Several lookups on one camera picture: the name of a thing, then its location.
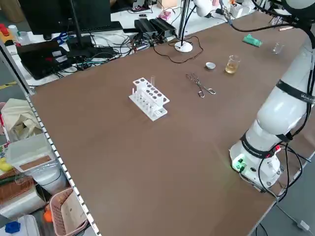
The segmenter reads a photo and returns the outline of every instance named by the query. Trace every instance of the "floor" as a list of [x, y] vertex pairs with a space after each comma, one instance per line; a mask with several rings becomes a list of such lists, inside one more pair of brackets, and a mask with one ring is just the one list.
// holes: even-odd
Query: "floor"
[[[6, 20], [0, 11], [0, 23], [6, 26], [13, 24]], [[30, 27], [27, 22], [16, 24], [20, 31], [29, 31]], [[13, 81], [7, 68], [0, 62], [0, 85]], [[6, 102], [9, 98], [25, 99], [21, 89], [13, 86], [0, 90], [0, 102]], [[0, 145], [5, 143], [5, 137], [0, 136]], [[304, 220], [310, 225], [315, 234], [315, 163], [308, 164], [305, 167], [304, 174], [300, 180], [290, 188], [287, 197], [280, 203], [280, 206], [293, 218]], [[274, 207], [262, 221], [269, 236], [311, 236], [309, 232], [299, 230], [286, 215], [278, 208]], [[259, 227], [258, 236], [266, 234]]]

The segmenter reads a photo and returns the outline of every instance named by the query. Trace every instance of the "orange object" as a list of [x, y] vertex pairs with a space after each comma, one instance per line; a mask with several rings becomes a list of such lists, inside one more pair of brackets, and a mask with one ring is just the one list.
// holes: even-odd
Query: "orange object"
[[46, 222], [53, 222], [53, 217], [51, 215], [51, 210], [48, 210], [44, 213], [44, 220]]

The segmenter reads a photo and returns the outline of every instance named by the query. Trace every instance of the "white test tube rack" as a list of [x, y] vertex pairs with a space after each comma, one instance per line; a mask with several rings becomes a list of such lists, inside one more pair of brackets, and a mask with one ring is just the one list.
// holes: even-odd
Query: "white test tube rack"
[[167, 114], [163, 105], [169, 99], [145, 78], [133, 81], [136, 91], [132, 88], [132, 95], [129, 98], [146, 114], [152, 121]]

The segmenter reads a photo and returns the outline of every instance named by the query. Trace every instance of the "white desk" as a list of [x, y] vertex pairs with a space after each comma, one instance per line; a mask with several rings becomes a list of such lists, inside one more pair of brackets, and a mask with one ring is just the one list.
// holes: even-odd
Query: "white desk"
[[[167, 11], [171, 11], [171, 17], [168, 19], [169, 23], [172, 23], [180, 14], [181, 14], [181, 7], [180, 7], [181, 1], [179, 0], [178, 6], [174, 7], [174, 12], [171, 9], [168, 9]], [[194, 4], [193, 2], [190, 2], [190, 8], [193, 8]], [[161, 12], [162, 9], [158, 8], [156, 5], [152, 6], [152, 11], [147, 10], [143, 11], [141, 13], [145, 13], [148, 16], [148, 19], [156, 18]], [[222, 15], [216, 14], [215, 11], [211, 12], [212, 15], [218, 19], [215, 18], [204, 18], [199, 17], [196, 13], [193, 13], [189, 19], [189, 22], [186, 26], [186, 35], [192, 34], [219, 24], [222, 24], [225, 22], [225, 19]], [[180, 24], [180, 16], [173, 22], [173, 26], [177, 29], [179, 29]], [[139, 14], [132, 14], [128, 11], [122, 11], [111, 14], [111, 20], [112, 21], [119, 21], [124, 29], [128, 28], [134, 28], [134, 20], [139, 19]], [[44, 42], [44, 38], [42, 35], [33, 35], [32, 32], [28, 32], [31, 42], [33, 43], [39, 43]], [[57, 37], [59, 33], [56, 33], [53, 35], [53, 37]], [[97, 44], [103, 45], [103, 46], [113, 46], [113, 43], [115, 44], [121, 44], [124, 39], [128, 35], [132, 34], [125, 34], [122, 30], [118, 31], [109, 31], [109, 32], [99, 32], [99, 33], [93, 33], [95, 35], [94, 39]], [[68, 46], [66, 43], [61, 45], [63, 48], [65, 48], [67, 51], [69, 51]], [[40, 80], [35, 80], [32, 75], [22, 66], [21, 59], [19, 55], [17, 54], [16, 47], [15, 46], [8, 46], [8, 51], [11, 53], [15, 63], [17, 64], [18, 68], [21, 70], [22, 75], [24, 76], [25, 80], [29, 84], [29, 86], [40, 86], [44, 85], [46, 83], [49, 83], [51, 81], [59, 79], [57, 75], [50, 75], [45, 78], [42, 78]], [[127, 48], [122, 48], [122, 53], [126, 53], [128, 51]], [[76, 69], [74, 67], [67, 68], [66, 71], [73, 71], [75, 72]], [[63, 76], [69, 75], [69, 73], [62, 73]]]

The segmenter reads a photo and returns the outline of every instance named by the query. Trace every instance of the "desk lamp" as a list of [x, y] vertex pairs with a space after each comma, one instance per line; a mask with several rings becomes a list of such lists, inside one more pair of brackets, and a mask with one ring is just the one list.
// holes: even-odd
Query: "desk lamp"
[[[182, 10], [182, 15], [181, 15], [181, 22], [179, 24], [179, 34], [178, 34], [178, 39], [180, 41], [174, 45], [175, 49], [182, 53], [188, 53], [192, 51], [192, 44], [187, 41], [184, 41], [185, 27], [190, 17], [190, 14], [193, 12], [192, 10], [191, 13], [188, 15], [189, 3], [190, 3], [190, 0], [184, 0], [183, 10]], [[200, 17], [205, 17], [206, 15], [210, 13], [212, 9], [212, 3], [210, 0], [194, 0], [193, 3], [195, 4], [194, 8], [196, 8], [198, 16]]]

